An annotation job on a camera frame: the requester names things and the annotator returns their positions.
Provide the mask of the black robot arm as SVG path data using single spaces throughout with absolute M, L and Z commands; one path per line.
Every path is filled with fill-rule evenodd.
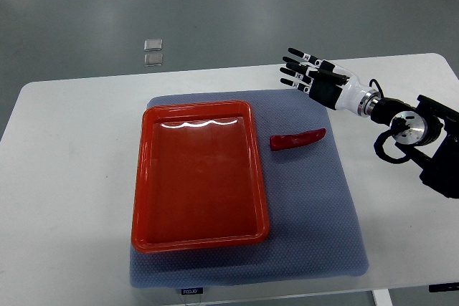
M 457 199 L 458 112 L 424 95 L 417 101 L 412 107 L 378 92 L 366 102 L 364 113 L 388 127 L 374 142 L 374 151 L 391 164 L 413 161 L 424 185 Z

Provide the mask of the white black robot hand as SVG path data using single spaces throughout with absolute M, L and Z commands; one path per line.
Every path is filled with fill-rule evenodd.
M 371 104 L 382 98 L 379 90 L 360 83 L 349 70 L 316 56 L 290 47 L 290 56 L 284 56 L 284 85 L 306 94 L 310 99 L 331 110 L 349 110 L 367 117 Z

